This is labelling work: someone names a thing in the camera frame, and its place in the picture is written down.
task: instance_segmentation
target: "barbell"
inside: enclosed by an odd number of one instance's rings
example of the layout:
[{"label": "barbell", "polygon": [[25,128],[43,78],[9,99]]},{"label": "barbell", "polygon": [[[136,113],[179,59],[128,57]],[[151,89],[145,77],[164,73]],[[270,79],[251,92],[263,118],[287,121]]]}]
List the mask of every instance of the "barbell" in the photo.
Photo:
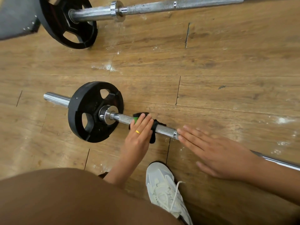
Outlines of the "barbell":
[{"label": "barbell", "polygon": [[[160,13],[175,10],[241,3],[244,0],[166,0],[124,7],[119,0],[110,6],[92,8],[89,0],[35,0],[38,19],[47,32],[61,44],[74,49],[84,49],[94,44],[97,37],[97,23],[100,20],[123,22],[126,15]],[[65,32],[77,36],[79,43],[64,36]]]},{"label": "barbell", "polygon": [[[109,93],[105,98],[101,95],[102,89],[106,89]],[[114,85],[107,82],[86,83],[72,97],[47,92],[44,99],[68,108],[68,121],[72,132],[82,140],[92,143],[107,139],[119,122],[129,125],[134,119],[123,114],[122,94]],[[87,117],[85,127],[82,122],[84,113]],[[178,140],[179,134],[174,128],[157,125],[155,132]],[[300,171],[299,164],[272,158],[257,151],[252,152],[268,161]]]}]

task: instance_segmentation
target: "forearm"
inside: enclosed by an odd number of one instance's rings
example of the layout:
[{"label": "forearm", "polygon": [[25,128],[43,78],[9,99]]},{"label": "forearm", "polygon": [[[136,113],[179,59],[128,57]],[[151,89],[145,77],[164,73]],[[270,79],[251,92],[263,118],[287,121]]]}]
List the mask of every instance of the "forearm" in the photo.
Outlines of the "forearm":
[{"label": "forearm", "polygon": [[130,165],[120,159],[103,180],[119,188],[124,188],[125,182],[135,170],[135,166]]},{"label": "forearm", "polygon": [[244,180],[300,205],[300,172],[259,158]]}]

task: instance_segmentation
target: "person's left hand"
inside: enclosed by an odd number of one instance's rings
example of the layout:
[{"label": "person's left hand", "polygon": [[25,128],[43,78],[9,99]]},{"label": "person's left hand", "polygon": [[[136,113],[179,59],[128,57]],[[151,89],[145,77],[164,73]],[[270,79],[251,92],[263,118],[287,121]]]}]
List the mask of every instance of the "person's left hand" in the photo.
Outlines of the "person's left hand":
[{"label": "person's left hand", "polygon": [[152,135],[153,119],[151,114],[142,113],[134,123],[130,123],[130,132],[121,147],[120,160],[128,166],[136,167],[146,155]]}]

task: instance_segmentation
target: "hand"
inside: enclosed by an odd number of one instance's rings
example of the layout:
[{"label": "hand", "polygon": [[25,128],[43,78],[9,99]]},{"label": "hand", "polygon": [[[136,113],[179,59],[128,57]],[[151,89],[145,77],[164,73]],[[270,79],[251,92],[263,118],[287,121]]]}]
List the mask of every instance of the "hand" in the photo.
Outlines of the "hand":
[{"label": "hand", "polygon": [[213,177],[243,180],[261,158],[240,143],[199,128],[178,129],[179,141],[200,157],[197,166]]},{"label": "hand", "polygon": [[121,161],[134,167],[142,161],[149,148],[153,121],[151,114],[145,117],[143,113],[136,123],[134,123],[134,120],[130,123],[130,132],[121,148]]}]

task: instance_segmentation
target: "person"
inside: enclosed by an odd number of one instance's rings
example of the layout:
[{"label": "person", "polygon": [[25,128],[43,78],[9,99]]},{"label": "person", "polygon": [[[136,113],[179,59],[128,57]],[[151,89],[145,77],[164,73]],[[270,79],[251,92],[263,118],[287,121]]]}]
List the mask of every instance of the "person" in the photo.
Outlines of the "person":
[{"label": "person", "polygon": [[[39,170],[0,181],[2,224],[193,224],[174,175],[151,163],[146,186],[151,202],[128,195],[125,182],[144,158],[152,135],[151,115],[130,124],[120,158],[104,177],[78,169]],[[269,162],[241,144],[199,128],[179,128],[179,141],[213,177],[240,180],[300,205],[299,172]]]}]

